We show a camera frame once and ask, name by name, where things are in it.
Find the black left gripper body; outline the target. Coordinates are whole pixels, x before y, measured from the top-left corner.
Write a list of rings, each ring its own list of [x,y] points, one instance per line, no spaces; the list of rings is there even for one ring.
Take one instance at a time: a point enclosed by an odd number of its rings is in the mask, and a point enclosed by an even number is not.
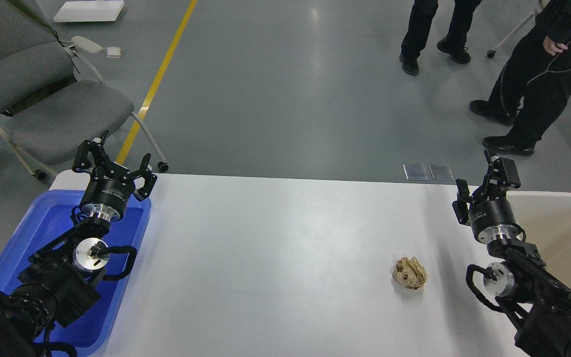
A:
[[[135,190],[135,183],[126,179],[127,174],[127,169],[93,170],[79,205],[81,212],[108,222],[120,221]]]

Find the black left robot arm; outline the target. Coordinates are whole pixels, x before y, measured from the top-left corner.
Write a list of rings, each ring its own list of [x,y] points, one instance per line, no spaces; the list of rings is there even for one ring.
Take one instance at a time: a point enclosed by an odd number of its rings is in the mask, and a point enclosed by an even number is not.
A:
[[[18,274],[20,287],[0,291],[0,357],[50,357],[62,351],[77,355],[73,345],[52,343],[56,324],[67,327],[101,299],[99,282],[118,282],[132,271],[137,249],[104,241],[111,223],[124,217],[130,197],[147,199],[157,181],[149,169],[151,154],[131,171],[112,161],[104,140],[84,140],[72,169],[87,173],[89,183],[72,209],[72,228],[30,255]]]

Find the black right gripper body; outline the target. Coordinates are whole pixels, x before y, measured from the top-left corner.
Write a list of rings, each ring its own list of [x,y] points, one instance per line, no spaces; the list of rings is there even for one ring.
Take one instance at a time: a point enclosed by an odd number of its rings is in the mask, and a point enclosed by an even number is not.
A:
[[[497,239],[516,239],[522,228],[507,197],[469,204],[468,219],[477,242],[489,244]]]

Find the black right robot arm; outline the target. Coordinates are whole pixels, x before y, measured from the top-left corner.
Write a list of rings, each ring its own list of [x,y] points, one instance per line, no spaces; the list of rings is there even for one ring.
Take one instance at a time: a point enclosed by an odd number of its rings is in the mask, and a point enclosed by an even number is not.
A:
[[[470,264],[466,284],[485,307],[505,314],[516,330],[515,346],[531,357],[571,357],[571,289],[546,270],[538,248],[526,241],[506,193],[521,186],[514,160],[485,150],[482,184],[469,190],[456,179],[452,203],[460,225],[498,260]]]

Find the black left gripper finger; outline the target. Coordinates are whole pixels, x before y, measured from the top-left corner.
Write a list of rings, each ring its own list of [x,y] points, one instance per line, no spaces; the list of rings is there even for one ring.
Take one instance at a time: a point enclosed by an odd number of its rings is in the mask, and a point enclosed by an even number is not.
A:
[[[104,144],[102,140],[84,140],[75,154],[72,171],[90,176],[115,176],[114,162],[105,152]]]
[[[149,169],[149,162],[152,154],[147,153],[143,156],[139,169],[133,172],[127,172],[125,175],[125,186],[127,192],[133,194],[138,201],[144,201],[149,198],[154,186],[156,185],[157,176]],[[136,187],[136,179],[143,178],[144,183],[141,187]]]

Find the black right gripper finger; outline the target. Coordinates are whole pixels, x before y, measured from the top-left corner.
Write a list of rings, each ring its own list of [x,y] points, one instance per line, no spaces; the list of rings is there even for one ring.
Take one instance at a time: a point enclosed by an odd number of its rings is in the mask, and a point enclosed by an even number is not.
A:
[[[474,201],[496,201],[503,199],[506,192],[519,189],[521,180],[514,160],[483,151],[489,167],[483,177],[483,183],[474,191]]]
[[[460,225],[470,226],[469,204],[474,202],[467,181],[457,178],[457,199],[452,203],[456,219]]]

